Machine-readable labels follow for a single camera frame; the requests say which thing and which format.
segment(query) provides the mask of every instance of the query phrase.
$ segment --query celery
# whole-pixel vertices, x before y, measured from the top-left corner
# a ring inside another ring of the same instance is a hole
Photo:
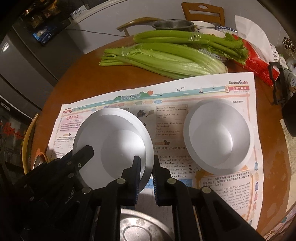
[[[169,72],[169,71],[160,70],[158,68],[153,68],[153,67],[150,67],[148,65],[139,63],[139,62],[134,61],[132,59],[128,59],[128,58],[123,57],[123,56],[117,56],[116,59],[121,61],[121,62],[130,64],[130,65],[134,65],[134,66],[140,67],[142,69],[146,69],[146,70],[149,70],[151,72],[163,75],[165,77],[169,77],[169,78],[174,79],[174,80],[190,77],[190,76],[185,75],[185,74],[177,74],[177,73],[172,73],[172,72]]]
[[[191,44],[193,47],[205,48],[229,59],[245,64],[249,51],[244,47],[242,39],[235,39],[226,33],[225,38],[210,34],[192,33],[176,30],[147,31],[134,36],[136,43],[175,43]]]
[[[117,60],[102,60],[100,66],[113,66],[113,65],[127,65],[126,63],[117,61]]]
[[[215,35],[202,34],[199,32],[187,32],[178,30],[157,30],[157,31],[147,31],[143,33],[136,34],[134,36],[134,41],[137,43],[145,42],[146,39],[154,38],[177,38],[186,40],[185,43],[198,42],[199,40],[209,40],[213,43],[218,43],[222,46],[228,48],[240,48],[243,46],[242,41],[230,41],[228,39],[223,39],[216,37]]]
[[[139,48],[143,54],[149,55],[151,57],[159,58],[159,59],[165,59],[165,60],[171,60],[171,61],[179,61],[179,62],[187,62],[192,63],[194,61],[186,58],[186,57],[180,57],[178,55],[170,54],[165,51],[155,51],[152,48]]]
[[[144,54],[127,55],[127,58],[154,68],[158,68],[161,70],[174,72],[178,74],[187,74],[187,75],[193,75],[193,76],[197,74],[199,75],[211,74],[210,72],[204,70],[204,68],[202,68],[196,63],[183,63],[183,62],[176,62],[176,61],[170,61],[170,60],[164,60],[164,59],[157,59]]]
[[[190,48],[187,46],[170,43],[144,43],[136,45],[136,48],[139,48],[142,51],[144,49],[150,49],[178,55],[180,57],[194,61],[201,67],[210,70],[215,74],[225,73],[226,71],[226,66],[221,61],[212,58],[209,55],[197,49]]]

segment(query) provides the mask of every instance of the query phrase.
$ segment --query red tissue box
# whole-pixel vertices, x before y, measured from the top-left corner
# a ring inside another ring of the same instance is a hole
[[[264,57],[258,48],[244,39],[242,41],[244,46],[249,50],[249,57],[246,61],[246,65],[237,64],[244,69],[254,72],[255,76],[259,77],[264,83],[272,87],[273,82],[270,79],[268,72],[269,63],[265,62]],[[272,69],[272,74],[275,80],[279,76],[279,72],[275,68]]]

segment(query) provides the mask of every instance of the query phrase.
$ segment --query metal pot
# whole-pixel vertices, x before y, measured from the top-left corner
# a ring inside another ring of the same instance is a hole
[[[94,240],[96,224],[98,222],[100,207],[97,207],[96,218],[91,227],[91,238]],[[148,216],[147,214],[131,210],[121,209],[120,215],[120,241],[136,240],[156,240],[156,241],[174,241],[173,232],[162,222]]]
[[[193,31],[194,24],[187,20],[180,19],[169,19],[155,22],[152,24],[156,30],[182,30],[182,31]]]

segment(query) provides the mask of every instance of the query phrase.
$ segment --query newspaper illustration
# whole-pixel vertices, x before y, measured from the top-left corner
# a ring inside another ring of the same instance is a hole
[[[186,149],[183,139],[185,117],[197,102],[209,98],[233,102],[251,123],[253,153],[247,165],[237,173],[212,175],[201,169]],[[168,168],[172,177],[190,187],[211,187],[253,228],[257,228],[264,176],[253,73],[191,77],[64,104],[49,141],[47,156],[53,160],[72,150],[76,132],[83,121],[95,111],[110,107],[125,109],[138,117],[150,134],[160,165]],[[155,203],[152,178],[140,193],[136,210],[173,229],[171,207],[158,207]]]

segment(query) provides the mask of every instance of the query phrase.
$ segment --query white wall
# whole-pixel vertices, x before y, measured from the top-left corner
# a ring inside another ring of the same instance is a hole
[[[234,15],[248,18],[266,33],[270,43],[279,46],[288,37],[278,20],[257,0],[210,0],[212,5],[224,9],[225,25],[235,28]]]
[[[256,0],[184,0],[186,2],[208,3],[224,8],[225,25],[235,28],[234,15],[246,17],[265,31],[269,41],[277,46],[281,44],[286,32],[277,19]],[[133,19],[155,17],[161,19],[185,19],[181,7],[183,0],[110,0],[92,8],[89,17],[80,16],[67,29],[80,29],[124,36],[116,28]],[[130,35],[153,30],[151,26],[133,26],[128,28]],[[96,34],[84,31],[68,30],[76,45],[86,54],[121,37]]]

